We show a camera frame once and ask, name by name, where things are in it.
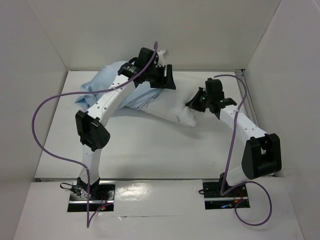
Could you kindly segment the white pillow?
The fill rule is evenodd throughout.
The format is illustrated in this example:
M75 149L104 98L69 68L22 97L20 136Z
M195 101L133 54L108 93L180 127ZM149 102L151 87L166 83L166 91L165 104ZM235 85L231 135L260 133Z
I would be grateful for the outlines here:
M199 87L205 86L205 79L174 72L173 80L175 90L164 89L155 99L142 106L141 110L183 126L195 127L195 115L186 107L186 103L196 95Z

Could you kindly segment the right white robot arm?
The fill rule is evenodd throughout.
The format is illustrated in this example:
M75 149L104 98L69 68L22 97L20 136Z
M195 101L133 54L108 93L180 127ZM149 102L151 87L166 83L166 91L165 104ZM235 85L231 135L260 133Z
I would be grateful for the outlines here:
M242 111L243 102L236 103L226 98L222 82L217 76L205 81L205 87L198 89L186 104L192 110L209 110L220 121L232 129L225 171L220 175L218 190L223 196L230 196L238 186L251 180L274 174L282 169L281 142L275 133L267 133L251 121ZM244 144L240 165L230 169L235 139Z

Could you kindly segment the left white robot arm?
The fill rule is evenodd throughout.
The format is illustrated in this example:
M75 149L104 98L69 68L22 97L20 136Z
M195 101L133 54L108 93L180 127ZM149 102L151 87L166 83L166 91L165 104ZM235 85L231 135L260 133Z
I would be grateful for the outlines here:
M144 82L154 89L176 89L172 65L165 64L167 55L167 50L141 48L138 57L120 67L107 92L88 110L76 113L76 129L82 144L84 165L77 185L86 199L92 200L99 193L101 153L111 137L106 125L115 110Z

